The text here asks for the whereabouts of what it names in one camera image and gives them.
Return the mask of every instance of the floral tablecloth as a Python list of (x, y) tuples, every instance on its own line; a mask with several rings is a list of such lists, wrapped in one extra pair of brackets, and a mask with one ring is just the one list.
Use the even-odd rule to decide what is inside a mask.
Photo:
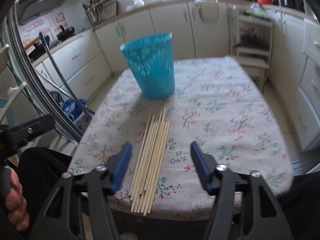
[[(214, 197), (201, 188), (193, 166), (189, 148), (194, 140), (235, 172), (260, 171), (276, 195), (287, 191), (293, 172), (286, 145), (268, 104), (242, 67), (223, 57), (176, 61), (174, 70), (175, 93), (159, 101), (144, 98), (131, 70), (125, 70), (92, 119), (68, 170), (87, 173), (131, 142), (122, 188), (109, 199), (112, 208), (130, 212), (128, 190), (148, 115), (166, 107), (171, 126), (149, 217), (209, 218)], [(240, 208), (241, 193), (236, 193), (235, 212)]]

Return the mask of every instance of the black pants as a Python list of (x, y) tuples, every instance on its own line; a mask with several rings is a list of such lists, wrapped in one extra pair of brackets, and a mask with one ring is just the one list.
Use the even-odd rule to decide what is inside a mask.
[[(71, 157), (46, 148), (26, 150), (19, 162), (18, 176), (28, 202), (30, 228), (51, 189), (67, 171)], [(320, 172), (296, 176), (290, 191), (278, 198), (294, 240), (320, 239)]]

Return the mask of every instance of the range hood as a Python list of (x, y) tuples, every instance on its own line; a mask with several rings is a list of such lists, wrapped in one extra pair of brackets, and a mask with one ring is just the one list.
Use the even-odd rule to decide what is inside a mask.
[(20, 26), (49, 13), (65, 0), (20, 0), (16, 3), (17, 20)]

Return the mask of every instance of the countertop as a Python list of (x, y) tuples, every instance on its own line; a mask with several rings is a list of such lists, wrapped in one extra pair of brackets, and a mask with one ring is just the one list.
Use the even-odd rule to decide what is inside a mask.
[[(60, 43), (58, 46), (55, 46), (54, 48), (52, 48), (50, 50), (50, 52), (54, 53), (58, 49), (60, 49), (63, 46), (67, 45), (68, 43), (74, 41), (75, 39), (77, 39), (81, 35), (84, 35), (87, 32), (92, 32), (92, 31), (97, 30), (97, 29), (99, 29), (99, 28), (101, 28), (101, 27), (103, 27), (103, 26), (105, 26), (105, 25), (107, 25), (107, 24), (109, 24), (109, 23), (111, 23), (113, 21), (116, 21), (118, 19), (127, 17), (127, 16), (135, 14), (137, 12), (144, 11), (146, 9), (150, 9), (150, 8), (154, 8), (154, 7), (166, 6), (166, 5), (170, 5), (170, 4), (174, 4), (174, 3), (189, 2), (189, 1), (194, 1), (194, 0), (157, 0), (157, 1), (154, 1), (154, 2), (151, 2), (151, 3), (148, 3), (148, 4), (144, 5), (144, 6), (136, 7), (136, 8), (134, 8), (134, 9), (128, 11), (128, 12), (124, 12), (124, 13), (118, 14), (118, 15), (108, 19), (107, 21), (104, 21), (104, 22), (98, 24), (97, 26), (95, 26), (95, 27), (93, 27), (91, 29), (88, 29), (88, 30), (86, 30), (84, 32), (80, 32), (80, 33), (76, 34), (75, 36), (65, 40), (62, 43)], [(232, 3), (232, 4), (240, 4), (240, 5), (250, 5), (252, 3), (252, 1), (247, 1), (247, 0), (218, 0), (218, 1), (229, 2), (229, 3)], [(310, 16), (308, 14), (305, 14), (303, 12), (300, 12), (300, 11), (294, 10), (294, 9), (290, 9), (290, 8), (287, 8), (287, 7), (280, 7), (280, 6), (276, 6), (276, 5), (263, 5), (262, 7), (265, 10), (268, 10), (268, 9), (277, 10), (277, 11), (281, 11), (281, 12), (285, 12), (285, 13), (294, 15), (294, 16), (302, 18), (302, 19), (308, 19), (308, 20), (311, 20), (311, 21), (313, 21), (313, 22), (315, 22), (316, 24), (319, 25), (319, 22), (316, 19), (314, 19), (312, 16)], [(34, 67), (39, 65), (42, 61), (44, 61), (47, 58), (47, 56), (48, 56), (47, 54), (42, 55), (35, 62), (33, 62), (32, 65)]]

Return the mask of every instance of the blue gripper pad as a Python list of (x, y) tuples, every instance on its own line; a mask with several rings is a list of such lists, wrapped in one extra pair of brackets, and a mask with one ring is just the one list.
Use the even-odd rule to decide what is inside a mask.
[(126, 142), (122, 147), (121, 152), (110, 156), (109, 160), (106, 163), (106, 167), (111, 174), (112, 186), (109, 189), (113, 194), (115, 194), (121, 188), (122, 181), (125, 172), (127, 171), (131, 156), (131, 143)]
[(216, 161), (210, 154), (203, 153), (196, 141), (191, 143), (190, 151), (202, 188), (210, 194), (212, 190), (212, 175), (216, 167)]

